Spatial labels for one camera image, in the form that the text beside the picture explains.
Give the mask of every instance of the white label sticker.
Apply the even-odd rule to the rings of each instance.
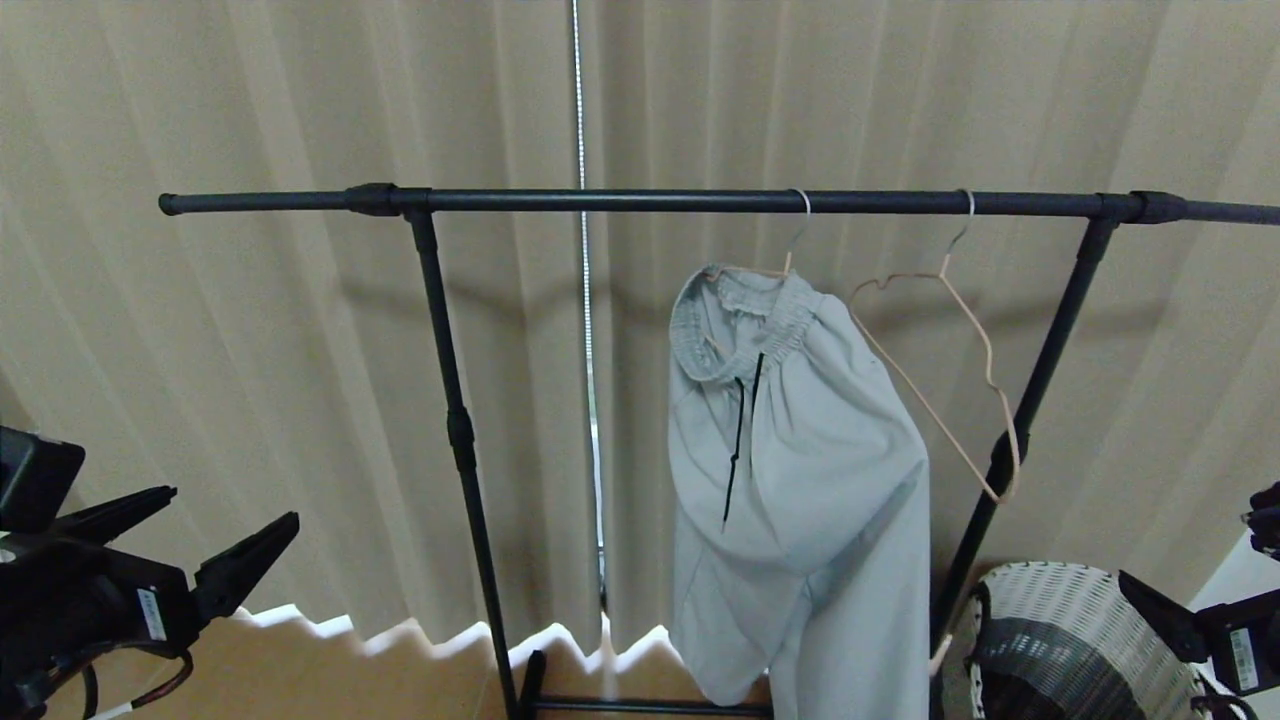
[[[1231,655],[1235,656],[1235,676],[1240,680],[1240,692],[1258,687],[1258,666],[1253,664],[1253,641],[1249,629],[1231,630]]]
[[[164,632],[164,618],[160,616],[160,603],[156,602],[156,593],[138,588],[138,605],[142,606],[142,618],[147,621],[147,632],[154,641],[168,641]]]

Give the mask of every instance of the white wall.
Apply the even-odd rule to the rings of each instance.
[[[1245,532],[1196,594],[1190,607],[1202,610],[1276,588],[1280,588],[1280,562],[1254,552],[1249,547],[1249,533]],[[1257,711],[1258,717],[1280,717],[1280,688],[1252,694],[1245,700]]]

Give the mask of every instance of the curtain fold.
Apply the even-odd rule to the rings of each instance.
[[[1280,202],[1280,13],[1203,5],[582,0],[595,187],[1157,188]],[[577,182],[564,3],[6,4],[0,410],[81,443],[73,505],[178,501],[120,547],[188,569],[285,510],[251,598],[366,635],[483,619],[408,227],[340,213],[165,218],[159,192]],[[590,297],[608,612],[664,623],[667,322],[701,264],[781,269],[801,218],[596,214]],[[599,643],[572,214],[440,214],[508,637]],[[933,269],[960,218],[818,217],[795,266],[847,297]],[[951,278],[1021,395],[1084,223],[978,218]],[[1189,597],[1280,461],[1280,240],[1121,228],[986,560],[1130,570]],[[961,442],[1001,432],[982,348],[928,286],[859,299]],[[977,483],[909,398],[950,561]]]

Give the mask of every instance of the hanger hook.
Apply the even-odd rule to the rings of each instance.
[[[809,223],[810,220],[813,220],[813,204],[809,202],[809,193],[800,190],[799,187],[792,187],[791,190],[799,192],[800,197],[804,199],[804,224],[800,225],[800,232],[792,236],[791,242],[787,243],[788,254],[796,249],[796,241],[800,240],[800,237],[805,233],[805,231],[809,229]]]
[[[951,255],[951,251],[955,250],[956,243],[960,242],[960,238],[964,237],[964,233],[969,232],[969,225],[973,224],[973,218],[974,215],[978,214],[978,201],[974,200],[973,192],[963,187],[959,190],[959,192],[963,192],[966,196],[969,196],[969,217],[965,219],[964,227],[960,228],[960,232],[951,238],[951,245],[947,245],[947,255]]]

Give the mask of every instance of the black vertical pole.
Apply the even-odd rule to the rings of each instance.
[[[462,497],[466,501],[467,521],[471,525],[471,544],[475,546],[476,565],[480,569],[480,591],[484,593],[489,630],[493,633],[493,652],[498,661],[502,702],[507,708],[507,719],[518,720],[521,716],[520,701],[516,698],[516,682],[511,674],[507,632],[502,624],[502,605],[498,600],[498,577],[494,573],[493,551],[489,547],[489,528],[484,519],[480,478],[476,475],[475,430],[471,427],[471,415],[462,400],[458,359],[453,351],[449,307],[444,297],[444,278],[440,275],[435,223],[431,222],[431,211],[426,209],[411,209],[406,211],[404,218],[413,227],[413,243],[417,245],[417,255],[422,263],[422,282],[426,284],[426,302],[431,311],[435,352],[440,357],[440,378],[444,382],[444,402],[448,409],[445,427],[449,433],[449,445],[453,446],[453,460],[458,466],[458,475],[462,478]]]
[[[1111,242],[1111,233],[1117,225],[1119,220],[1112,218],[1093,218],[1084,229],[1071,278],[1066,282],[1066,290],[1062,291],[1062,300],[1059,301],[1053,323],[1048,327],[1044,345],[1041,346],[1039,357],[1036,359],[1036,368],[1032,369],[1027,389],[1018,404],[1018,413],[1014,414],[1014,432],[1018,434],[1018,447],[1023,459],[1027,457],[1032,421],[1036,419],[1041,401],[1044,400],[1048,383],[1053,379],[1053,370],[1057,369],[1057,361],[1062,357],[1062,348],[1066,347],[1066,341],[1071,337],[1071,328],[1084,305],[1084,297],[1089,293],[1093,274],[1097,272],[1098,263],[1102,261],[1102,256],[1107,251],[1107,243]],[[991,451],[991,466],[987,469],[987,483],[991,489],[1004,493],[1009,488],[1012,470],[1009,433],[1006,432],[996,441],[996,447]],[[946,635],[947,625],[951,623],[960,601],[960,592],[964,589],[965,580],[969,579],[973,562],[978,557],[978,547],[982,544],[995,514],[996,502],[986,493],[980,495],[978,506],[974,507],[973,515],[969,518],[964,538],[960,539],[960,547],[956,548],[951,568],[947,570],[942,591],[938,592],[938,597],[933,602],[933,611],[929,616],[929,642],[934,651]]]

